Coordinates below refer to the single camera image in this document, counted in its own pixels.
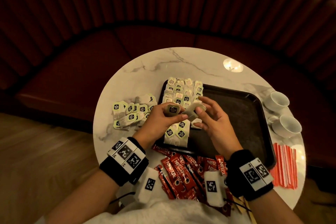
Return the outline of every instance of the cup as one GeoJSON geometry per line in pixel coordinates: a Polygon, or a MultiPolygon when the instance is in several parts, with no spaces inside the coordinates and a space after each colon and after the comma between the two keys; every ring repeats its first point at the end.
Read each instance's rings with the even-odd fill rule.
{"type": "Polygon", "coordinates": [[[281,115],[279,120],[272,123],[273,131],[282,137],[292,137],[302,131],[302,126],[297,119],[289,115],[281,115]]]}
{"type": "Polygon", "coordinates": [[[265,98],[264,105],[271,111],[279,112],[281,109],[289,106],[289,99],[285,94],[273,91],[265,98]]]}

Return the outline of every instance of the left hand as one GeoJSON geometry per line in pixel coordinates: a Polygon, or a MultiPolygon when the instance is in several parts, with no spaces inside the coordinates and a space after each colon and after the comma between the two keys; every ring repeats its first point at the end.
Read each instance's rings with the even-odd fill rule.
{"type": "Polygon", "coordinates": [[[168,102],[154,106],[142,128],[140,128],[133,135],[142,148],[146,149],[149,146],[152,146],[152,144],[162,137],[167,129],[174,123],[188,119],[188,115],[186,114],[179,114],[174,117],[166,117],[163,114],[163,111],[169,104],[175,103],[168,102]]]}

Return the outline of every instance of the wristband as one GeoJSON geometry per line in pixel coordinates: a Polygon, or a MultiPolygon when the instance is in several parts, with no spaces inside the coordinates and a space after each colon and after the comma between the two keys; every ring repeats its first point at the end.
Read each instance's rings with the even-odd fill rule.
{"type": "Polygon", "coordinates": [[[120,187],[128,181],[136,184],[149,163],[145,150],[133,137],[122,137],[107,155],[99,168],[120,187]]]}
{"type": "Polygon", "coordinates": [[[273,177],[249,150],[234,152],[226,166],[226,185],[236,198],[244,196],[251,201],[273,189],[273,177]]]}

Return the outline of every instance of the round table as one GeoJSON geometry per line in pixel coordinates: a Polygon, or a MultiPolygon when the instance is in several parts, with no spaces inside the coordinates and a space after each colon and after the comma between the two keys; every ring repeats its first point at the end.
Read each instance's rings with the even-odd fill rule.
{"type": "MultiPolygon", "coordinates": [[[[133,128],[130,131],[113,128],[112,103],[121,100],[133,102],[136,96],[146,93],[152,93],[158,100],[162,85],[168,77],[192,78],[209,85],[250,92],[261,102],[274,91],[261,76],[246,66],[238,73],[225,69],[223,61],[227,58],[229,57],[197,48],[166,48],[141,55],[119,69],[105,85],[94,115],[93,142],[98,162],[101,163],[107,157],[107,151],[120,137],[132,136],[134,133],[133,128]]],[[[265,107],[264,112],[266,120],[274,116],[265,107]]],[[[292,115],[289,108],[283,109],[281,114],[292,115]]],[[[268,128],[273,143],[284,143],[296,149],[298,188],[292,190],[275,187],[275,191],[293,209],[305,182],[306,155],[303,139],[300,134],[284,139],[276,135],[270,126],[268,128]]],[[[160,164],[160,160],[165,157],[151,149],[146,150],[146,156],[149,159],[149,167],[152,168],[160,164]]],[[[161,186],[154,188],[156,197],[168,198],[161,186]]],[[[120,188],[118,196],[130,190],[132,190],[131,184],[126,183],[120,188]]],[[[132,200],[132,197],[125,197],[123,204],[128,204],[132,200]]]]}

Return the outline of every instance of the channel-tufted backrest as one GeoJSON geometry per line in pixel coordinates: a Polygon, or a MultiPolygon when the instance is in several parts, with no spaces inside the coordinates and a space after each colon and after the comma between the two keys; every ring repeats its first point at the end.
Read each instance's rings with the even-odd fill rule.
{"type": "Polygon", "coordinates": [[[336,89],[336,0],[0,0],[0,88],[82,31],[139,20],[253,40],[336,89]]]}

